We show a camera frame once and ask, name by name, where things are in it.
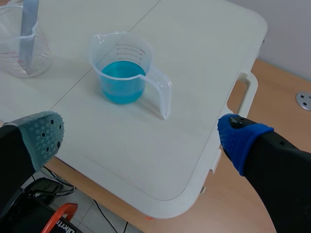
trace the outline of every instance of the measuring cup handle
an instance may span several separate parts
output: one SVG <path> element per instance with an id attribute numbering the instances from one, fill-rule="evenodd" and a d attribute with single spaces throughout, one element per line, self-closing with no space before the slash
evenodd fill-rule
<path id="1" fill-rule="evenodd" d="M 150 65 L 146 76 L 141 77 L 144 81 L 154 86 L 160 97 L 160 110 L 163 118 L 166 120 L 171 112 L 172 102 L 172 83 L 162 71 Z"/>

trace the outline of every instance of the gray floor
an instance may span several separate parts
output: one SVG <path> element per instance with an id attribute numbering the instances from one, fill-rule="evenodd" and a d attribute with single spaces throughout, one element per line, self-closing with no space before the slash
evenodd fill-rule
<path id="1" fill-rule="evenodd" d="M 34 174 L 34 178 L 47 177 L 41 171 Z M 30 178 L 22 188 L 26 187 L 33 181 Z M 100 211 L 98 210 L 94 200 L 88 195 L 84 194 L 80 190 L 76 189 L 73 194 L 64 197 L 58 197 L 55 199 L 51 208 L 57 209 L 64 203 L 71 202 L 78 204 L 78 210 L 74 215 L 71 223 L 79 228 L 84 233 L 115 233 L 108 222 L 104 219 Z M 123 233 L 126 221 L 120 218 L 118 215 L 109 211 L 107 208 L 100 205 L 102 212 L 107 219 L 111 222 L 118 233 Z M 126 233 L 142 233 L 140 230 L 128 224 Z"/>

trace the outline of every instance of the plastic measuring cup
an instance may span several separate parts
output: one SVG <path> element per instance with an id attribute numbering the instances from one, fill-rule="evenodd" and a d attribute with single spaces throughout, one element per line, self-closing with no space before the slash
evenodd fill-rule
<path id="1" fill-rule="evenodd" d="M 32 33 L 20 36 L 23 7 L 7 5 L 0 7 L 0 66 L 18 77 L 31 77 L 46 71 L 51 63 L 51 53 L 38 21 Z M 31 67 L 26 69 L 20 58 L 20 45 L 34 41 Z"/>
<path id="2" fill-rule="evenodd" d="M 172 83 L 154 67 L 153 52 L 144 40 L 128 32 L 95 35 L 89 61 L 96 70 L 104 95 L 115 103 L 131 103 L 143 93 L 145 81 L 159 93 L 160 111 L 171 111 Z"/>

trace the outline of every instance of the stirring rod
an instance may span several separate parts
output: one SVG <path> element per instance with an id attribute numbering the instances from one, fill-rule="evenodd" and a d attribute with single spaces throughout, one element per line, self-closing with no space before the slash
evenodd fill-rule
<path id="1" fill-rule="evenodd" d="M 21 36 L 28 36 L 33 33 L 33 27 L 37 22 L 39 0 L 24 0 L 23 15 L 21 21 Z M 27 74 L 31 73 L 31 65 L 34 52 L 35 36 L 28 39 L 21 39 L 19 43 L 18 63 Z"/>

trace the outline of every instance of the blue liquid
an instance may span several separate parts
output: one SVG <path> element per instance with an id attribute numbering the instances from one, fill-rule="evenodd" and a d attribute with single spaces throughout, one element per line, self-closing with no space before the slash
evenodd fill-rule
<path id="1" fill-rule="evenodd" d="M 146 75 L 137 64 L 128 61 L 113 62 L 107 65 L 102 72 L 115 78 L 130 78 L 139 74 Z M 114 80 L 101 77 L 104 95 L 115 103 L 131 103 L 136 101 L 144 91 L 145 81 L 140 78 L 131 80 Z"/>

